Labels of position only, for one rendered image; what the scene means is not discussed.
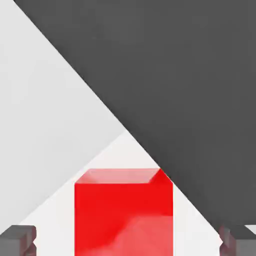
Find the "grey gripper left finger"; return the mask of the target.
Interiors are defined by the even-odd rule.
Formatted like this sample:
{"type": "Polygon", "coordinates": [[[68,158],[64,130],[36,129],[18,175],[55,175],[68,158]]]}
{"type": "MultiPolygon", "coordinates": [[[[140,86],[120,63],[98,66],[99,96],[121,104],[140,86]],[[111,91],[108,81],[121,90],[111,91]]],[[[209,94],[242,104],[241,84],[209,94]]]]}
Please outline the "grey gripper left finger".
{"type": "Polygon", "coordinates": [[[0,234],[0,256],[37,256],[34,225],[11,225],[0,234]]]}

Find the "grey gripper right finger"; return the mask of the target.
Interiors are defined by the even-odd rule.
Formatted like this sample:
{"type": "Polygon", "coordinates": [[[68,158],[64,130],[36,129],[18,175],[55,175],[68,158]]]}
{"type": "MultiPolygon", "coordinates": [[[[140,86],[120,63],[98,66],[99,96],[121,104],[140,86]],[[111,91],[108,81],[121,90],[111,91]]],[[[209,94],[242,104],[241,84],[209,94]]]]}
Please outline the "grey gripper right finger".
{"type": "Polygon", "coordinates": [[[256,234],[244,225],[221,226],[219,256],[256,256],[256,234]]]}

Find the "small red cube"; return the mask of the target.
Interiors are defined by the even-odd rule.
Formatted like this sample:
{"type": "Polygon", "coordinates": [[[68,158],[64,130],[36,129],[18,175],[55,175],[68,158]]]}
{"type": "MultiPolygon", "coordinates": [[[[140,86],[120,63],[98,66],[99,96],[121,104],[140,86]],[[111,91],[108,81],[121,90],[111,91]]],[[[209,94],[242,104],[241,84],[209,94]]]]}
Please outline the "small red cube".
{"type": "Polygon", "coordinates": [[[164,171],[86,171],[74,185],[74,256],[174,256],[173,183],[164,171]]]}

